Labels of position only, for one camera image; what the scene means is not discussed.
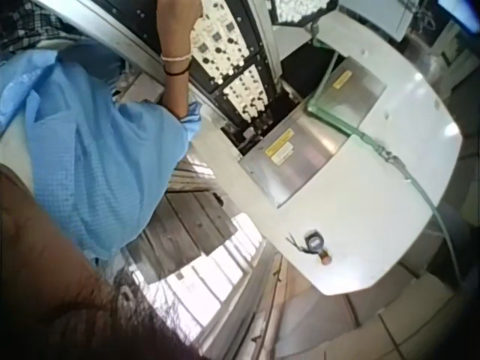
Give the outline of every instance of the white bracelet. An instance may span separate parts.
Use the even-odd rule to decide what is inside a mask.
[[[160,58],[164,61],[164,62],[184,62],[185,60],[190,60],[192,59],[192,53],[188,54],[188,55],[185,55],[185,56],[182,56],[180,58],[166,58],[164,56],[164,54],[160,55]]]

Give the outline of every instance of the blue shirt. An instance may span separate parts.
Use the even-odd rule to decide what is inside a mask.
[[[200,129],[200,106],[180,122],[156,104],[113,103],[95,77],[112,54],[90,49],[89,66],[71,55],[0,55],[0,137],[25,114],[35,199],[87,256],[108,259],[148,224]]]

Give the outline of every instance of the black bracelet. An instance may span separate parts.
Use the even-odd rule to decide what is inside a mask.
[[[165,65],[163,66],[163,71],[165,71],[165,74],[168,75],[169,77],[180,77],[181,75],[185,75],[188,71],[190,71],[190,68],[192,66],[192,61],[190,61],[188,63],[188,66],[185,70],[183,70],[182,72],[180,73],[170,73],[167,71],[167,69],[165,68]]]

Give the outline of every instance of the hand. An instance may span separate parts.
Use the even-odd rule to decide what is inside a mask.
[[[158,0],[157,30],[164,56],[177,58],[191,52],[191,32],[202,12],[202,0]]]

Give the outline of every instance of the bracelet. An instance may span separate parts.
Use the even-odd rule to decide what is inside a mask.
[[[181,56],[179,58],[166,58],[164,56],[164,54],[161,54],[160,55],[160,58],[164,61],[164,62],[184,62],[185,60],[190,60],[192,59],[192,53],[188,54],[188,55],[185,55],[185,56]]]
[[[167,71],[167,69],[165,68],[165,65],[163,66],[163,71],[165,71],[165,74],[168,75],[169,77],[180,77],[181,75],[184,75],[186,74],[188,71],[190,71],[190,68],[192,66],[192,61],[190,61],[188,63],[188,66],[185,70],[183,70],[182,72],[180,73],[170,73]]]

